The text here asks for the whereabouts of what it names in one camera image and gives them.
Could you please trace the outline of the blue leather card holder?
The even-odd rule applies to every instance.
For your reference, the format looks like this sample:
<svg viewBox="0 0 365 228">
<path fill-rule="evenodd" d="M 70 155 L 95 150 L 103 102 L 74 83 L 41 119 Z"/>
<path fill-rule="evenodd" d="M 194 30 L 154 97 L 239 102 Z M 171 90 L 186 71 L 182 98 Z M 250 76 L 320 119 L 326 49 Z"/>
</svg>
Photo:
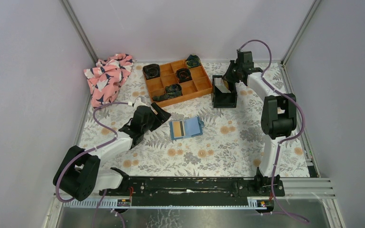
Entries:
<svg viewBox="0 0 365 228">
<path fill-rule="evenodd" d="M 182 120 L 184 121 L 185 136 L 183 138 L 174 138 L 172 122 L 169 123 L 170 136 L 172 140 L 191 138 L 199 135 L 203 135 L 204 122 L 197 116 L 190 119 Z"/>
</svg>

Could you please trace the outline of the wooden compartment tray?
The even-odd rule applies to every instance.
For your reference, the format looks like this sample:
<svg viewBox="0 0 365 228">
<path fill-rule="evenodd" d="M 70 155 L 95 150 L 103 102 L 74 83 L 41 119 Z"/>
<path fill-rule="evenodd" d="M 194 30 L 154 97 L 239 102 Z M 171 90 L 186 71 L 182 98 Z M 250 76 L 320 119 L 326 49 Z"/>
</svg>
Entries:
<svg viewBox="0 0 365 228">
<path fill-rule="evenodd" d="M 203 67 L 201 66 L 189 69 L 192 75 L 192 80 L 184 83 L 179 83 L 176 77 L 176 71 L 180 68 L 187 68 L 185 59 L 174 61 L 171 63 L 161 64 L 160 66 L 160 77 L 144 80 L 148 89 L 149 97 L 152 102 L 157 103 L 160 107 L 166 107 L 177 103 L 185 102 L 195 98 L 199 98 L 205 95 L 209 95 L 212 92 L 211 81 Z M 165 94 L 165 87 L 172 84 L 180 84 L 182 87 L 182 96 L 155 102 L 152 97 L 156 95 Z"/>
</svg>

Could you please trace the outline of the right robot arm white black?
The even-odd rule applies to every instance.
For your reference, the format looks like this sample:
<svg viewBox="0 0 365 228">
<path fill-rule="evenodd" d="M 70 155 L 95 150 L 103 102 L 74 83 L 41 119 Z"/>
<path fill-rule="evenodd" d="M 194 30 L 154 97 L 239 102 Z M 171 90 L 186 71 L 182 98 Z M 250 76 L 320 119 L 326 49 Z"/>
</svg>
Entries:
<svg viewBox="0 0 365 228">
<path fill-rule="evenodd" d="M 268 178 L 278 175 L 278 145 L 291 136 L 297 127 L 297 112 L 294 94 L 283 94 L 275 89 L 263 76 L 264 71 L 254 66 L 252 52 L 237 50 L 236 60 L 231 60 L 227 72 L 222 76 L 225 84 L 243 82 L 263 100 L 261 129 L 265 134 L 264 156 L 257 168 L 260 179 L 253 183 L 254 191 L 261 196 L 272 190 Z"/>
</svg>

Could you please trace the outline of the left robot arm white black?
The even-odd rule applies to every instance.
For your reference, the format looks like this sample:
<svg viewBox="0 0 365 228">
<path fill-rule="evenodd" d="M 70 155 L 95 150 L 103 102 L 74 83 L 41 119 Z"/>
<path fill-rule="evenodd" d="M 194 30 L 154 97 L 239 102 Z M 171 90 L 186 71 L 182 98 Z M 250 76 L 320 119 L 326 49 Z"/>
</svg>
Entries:
<svg viewBox="0 0 365 228">
<path fill-rule="evenodd" d="M 96 121 L 98 125 L 114 133 L 113 139 L 87 150 L 77 145 L 69 148 L 53 178 L 59 201 L 83 201 L 93 192 L 107 189 L 111 189 L 116 195 L 125 194 L 128 191 L 125 174 L 115 168 L 103 170 L 100 163 L 131 150 L 143 140 L 146 132 L 153 132 L 171 117 L 169 112 L 156 103 L 147 106 L 140 99 L 135 102 L 114 103 L 133 107 L 133 117 L 117 131 Z"/>
</svg>

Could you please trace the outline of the stack of cards in box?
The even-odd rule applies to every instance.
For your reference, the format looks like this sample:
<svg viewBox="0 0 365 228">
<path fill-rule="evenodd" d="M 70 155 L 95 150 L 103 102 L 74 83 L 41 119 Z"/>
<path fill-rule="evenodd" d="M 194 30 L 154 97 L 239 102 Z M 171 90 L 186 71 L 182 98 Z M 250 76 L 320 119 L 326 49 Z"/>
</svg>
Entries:
<svg viewBox="0 0 365 228">
<path fill-rule="evenodd" d="M 228 82 L 224 80 L 222 77 L 215 77 L 214 85 L 217 89 L 219 89 L 221 93 L 231 93 Z"/>
</svg>

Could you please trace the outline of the black card box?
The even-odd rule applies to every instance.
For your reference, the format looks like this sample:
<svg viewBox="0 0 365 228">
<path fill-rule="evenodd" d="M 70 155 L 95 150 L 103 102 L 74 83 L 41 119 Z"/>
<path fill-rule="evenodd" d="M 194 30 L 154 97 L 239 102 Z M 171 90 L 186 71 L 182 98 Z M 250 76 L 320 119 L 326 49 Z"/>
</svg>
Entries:
<svg viewBox="0 0 365 228">
<path fill-rule="evenodd" d="M 213 108 L 236 108 L 238 92 L 235 84 L 228 82 L 230 93 L 223 93 L 217 86 L 216 82 L 222 79 L 222 75 L 212 76 L 212 106 Z"/>
</svg>

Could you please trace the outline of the rolled green tie front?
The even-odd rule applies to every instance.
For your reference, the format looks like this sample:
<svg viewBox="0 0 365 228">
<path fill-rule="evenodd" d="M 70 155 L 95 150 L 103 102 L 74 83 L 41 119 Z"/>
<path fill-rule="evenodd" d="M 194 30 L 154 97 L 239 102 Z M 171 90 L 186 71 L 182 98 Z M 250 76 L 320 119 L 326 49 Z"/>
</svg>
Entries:
<svg viewBox="0 0 365 228">
<path fill-rule="evenodd" d="M 173 99 L 182 96 L 182 87 L 180 84 L 172 84 L 165 87 L 165 94 L 153 96 L 152 99 L 155 102 L 161 102 L 169 99 Z"/>
</svg>

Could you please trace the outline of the rolled green tie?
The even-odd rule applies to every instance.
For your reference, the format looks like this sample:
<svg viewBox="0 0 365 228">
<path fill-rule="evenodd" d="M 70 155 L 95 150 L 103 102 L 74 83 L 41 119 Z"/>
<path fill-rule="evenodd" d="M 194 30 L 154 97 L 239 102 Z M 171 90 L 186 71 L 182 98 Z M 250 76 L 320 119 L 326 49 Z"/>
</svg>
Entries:
<svg viewBox="0 0 365 228">
<path fill-rule="evenodd" d="M 152 99 L 155 102 L 161 102 L 169 99 L 173 99 L 182 96 L 182 87 L 180 84 L 172 84 L 165 87 L 165 94 L 153 96 Z"/>
<path fill-rule="evenodd" d="M 186 58 L 185 64 L 186 64 L 188 69 L 195 68 L 195 67 L 200 67 L 201 66 L 201 60 L 197 55 L 191 54 Z"/>
</svg>

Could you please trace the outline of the rolled dark tie far left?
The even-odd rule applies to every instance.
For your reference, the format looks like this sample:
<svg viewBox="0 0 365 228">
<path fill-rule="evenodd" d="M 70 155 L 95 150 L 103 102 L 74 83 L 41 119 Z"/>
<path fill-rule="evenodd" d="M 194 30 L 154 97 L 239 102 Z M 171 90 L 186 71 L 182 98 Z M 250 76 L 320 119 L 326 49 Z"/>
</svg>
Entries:
<svg viewBox="0 0 365 228">
<path fill-rule="evenodd" d="M 149 64 L 143 67 L 143 74 L 146 80 L 160 77 L 161 71 L 158 64 Z"/>
</svg>

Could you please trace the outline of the rolled dark tie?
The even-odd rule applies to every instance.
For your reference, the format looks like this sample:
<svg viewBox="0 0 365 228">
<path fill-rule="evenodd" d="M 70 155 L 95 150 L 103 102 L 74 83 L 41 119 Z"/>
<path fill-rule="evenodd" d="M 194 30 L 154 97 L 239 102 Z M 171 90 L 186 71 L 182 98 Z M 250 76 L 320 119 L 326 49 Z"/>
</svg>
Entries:
<svg viewBox="0 0 365 228">
<path fill-rule="evenodd" d="M 158 64 L 149 64 L 143 67 L 143 74 L 146 80 L 160 77 L 161 71 Z"/>
<path fill-rule="evenodd" d="M 188 68 L 180 68 L 176 71 L 176 77 L 179 83 L 184 83 L 192 80 L 191 72 Z"/>
</svg>

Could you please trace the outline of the rolled dark tie centre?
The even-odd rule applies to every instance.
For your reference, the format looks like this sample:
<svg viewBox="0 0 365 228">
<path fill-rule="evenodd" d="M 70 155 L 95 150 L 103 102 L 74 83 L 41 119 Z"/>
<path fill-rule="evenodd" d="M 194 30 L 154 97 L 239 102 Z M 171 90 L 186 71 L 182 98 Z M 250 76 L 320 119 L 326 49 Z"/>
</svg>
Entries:
<svg viewBox="0 0 365 228">
<path fill-rule="evenodd" d="M 192 80 L 191 72 L 188 68 L 180 68 L 176 71 L 176 77 L 179 83 L 184 83 Z"/>
</svg>

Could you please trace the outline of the rolled green tie top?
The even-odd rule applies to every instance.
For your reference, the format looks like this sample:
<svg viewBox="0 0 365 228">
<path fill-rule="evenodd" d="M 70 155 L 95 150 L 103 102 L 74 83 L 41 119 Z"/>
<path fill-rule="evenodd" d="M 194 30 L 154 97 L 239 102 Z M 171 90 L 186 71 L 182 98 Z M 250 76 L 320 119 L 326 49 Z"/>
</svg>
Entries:
<svg viewBox="0 0 365 228">
<path fill-rule="evenodd" d="M 185 64 L 186 64 L 188 69 L 195 68 L 195 67 L 200 67 L 201 66 L 201 60 L 197 55 L 191 54 L 186 58 Z"/>
</svg>

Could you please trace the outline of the pink patterned cloth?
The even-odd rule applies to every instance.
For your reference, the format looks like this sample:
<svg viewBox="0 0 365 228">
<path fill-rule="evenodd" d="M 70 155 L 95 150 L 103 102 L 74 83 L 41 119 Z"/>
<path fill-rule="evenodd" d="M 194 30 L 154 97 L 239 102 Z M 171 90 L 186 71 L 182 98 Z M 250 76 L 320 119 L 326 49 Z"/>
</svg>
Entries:
<svg viewBox="0 0 365 228">
<path fill-rule="evenodd" d="M 131 55 L 121 53 L 108 59 L 100 59 L 95 67 L 83 70 L 90 89 L 90 103 L 93 108 L 117 99 L 120 88 L 131 74 L 133 64 Z"/>
</svg>

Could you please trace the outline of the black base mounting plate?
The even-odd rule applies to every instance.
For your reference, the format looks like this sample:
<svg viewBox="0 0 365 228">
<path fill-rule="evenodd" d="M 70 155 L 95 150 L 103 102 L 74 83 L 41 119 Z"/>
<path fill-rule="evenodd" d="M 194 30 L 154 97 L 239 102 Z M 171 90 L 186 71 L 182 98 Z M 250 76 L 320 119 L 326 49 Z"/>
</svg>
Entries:
<svg viewBox="0 0 365 228">
<path fill-rule="evenodd" d="M 106 196 L 126 197 L 132 206 L 247 206 L 248 198 L 284 197 L 281 180 L 242 177 L 145 177 L 122 180 Z"/>
</svg>

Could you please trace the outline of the aluminium front rail frame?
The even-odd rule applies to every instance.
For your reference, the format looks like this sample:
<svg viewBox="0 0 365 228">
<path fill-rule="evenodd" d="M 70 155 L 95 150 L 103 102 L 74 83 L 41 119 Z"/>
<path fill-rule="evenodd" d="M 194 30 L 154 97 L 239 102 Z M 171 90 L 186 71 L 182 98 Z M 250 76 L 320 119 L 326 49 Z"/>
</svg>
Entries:
<svg viewBox="0 0 365 228">
<path fill-rule="evenodd" d="M 247 206 L 132 206 L 126 197 L 93 193 L 53 199 L 45 228 L 342 228 L 331 181 L 282 178 L 285 196 L 248 198 Z"/>
</svg>

